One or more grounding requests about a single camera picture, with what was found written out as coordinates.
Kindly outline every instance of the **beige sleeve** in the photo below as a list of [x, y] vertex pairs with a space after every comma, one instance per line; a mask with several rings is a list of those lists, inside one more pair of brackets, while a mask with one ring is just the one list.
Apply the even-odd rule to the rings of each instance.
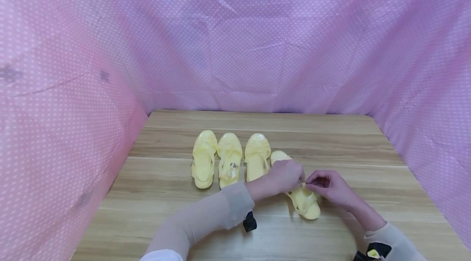
[[427, 261], [413, 243], [393, 224], [387, 223], [382, 229], [367, 231], [367, 243], [384, 243], [391, 247], [386, 261]]
[[194, 243], [213, 231], [235, 227], [244, 221], [254, 205], [244, 183], [224, 187], [166, 220], [154, 234], [146, 254], [170, 249], [186, 260]]

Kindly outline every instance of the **finger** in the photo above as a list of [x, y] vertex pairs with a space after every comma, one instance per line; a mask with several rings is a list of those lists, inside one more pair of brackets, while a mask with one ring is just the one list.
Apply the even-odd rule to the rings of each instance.
[[306, 181], [306, 174], [304, 173], [304, 168], [301, 164], [299, 164], [299, 180], [300, 182]]
[[299, 177], [299, 182], [306, 182], [306, 174], [304, 174], [304, 170], [301, 172], [301, 176]]
[[316, 180], [319, 177], [329, 178], [329, 173], [330, 172], [331, 172], [331, 170], [316, 170], [307, 178], [306, 183], [311, 184], [314, 180]]
[[317, 194], [319, 194], [319, 195], [321, 195], [321, 196], [324, 196], [324, 197], [326, 196], [327, 190], [328, 190], [328, 189], [326, 189], [326, 188], [324, 188], [324, 187], [318, 187], [318, 186], [313, 185], [313, 184], [307, 184], [306, 187], [307, 187], [307, 189], [309, 189], [310, 191], [315, 192], [315, 193], [317, 193]]
[[310, 184], [316, 185], [318, 187], [329, 187], [330, 180], [319, 177], [319, 178], [316, 178], [314, 181], [312, 181]]

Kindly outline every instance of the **hand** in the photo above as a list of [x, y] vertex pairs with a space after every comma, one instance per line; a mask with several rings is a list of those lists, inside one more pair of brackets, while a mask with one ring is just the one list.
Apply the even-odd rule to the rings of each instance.
[[305, 175], [303, 165], [294, 160], [283, 160], [276, 161], [265, 176], [276, 194], [280, 194], [301, 187]]
[[314, 171], [307, 178], [306, 184], [308, 189], [348, 212], [352, 212], [354, 208], [364, 203], [337, 171]]

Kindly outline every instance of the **white sleeve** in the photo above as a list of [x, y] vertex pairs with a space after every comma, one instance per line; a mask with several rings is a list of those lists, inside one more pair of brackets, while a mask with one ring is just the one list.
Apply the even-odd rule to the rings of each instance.
[[386, 261], [427, 261], [413, 243], [393, 224], [387, 223], [376, 231], [367, 231], [366, 243], [384, 243], [391, 247]]
[[183, 261], [183, 259], [177, 252], [164, 249], [145, 254], [140, 261]]

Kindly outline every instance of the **wrist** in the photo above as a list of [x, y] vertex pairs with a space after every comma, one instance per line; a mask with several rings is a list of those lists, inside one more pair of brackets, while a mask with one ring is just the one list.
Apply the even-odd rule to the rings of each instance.
[[263, 175], [254, 181], [246, 182], [245, 186], [247, 187], [252, 200], [257, 202], [278, 194], [278, 192], [276, 192], [276, 187], [274, 187], [272, 182], [273, 181], [271, 181], [269, 177]]

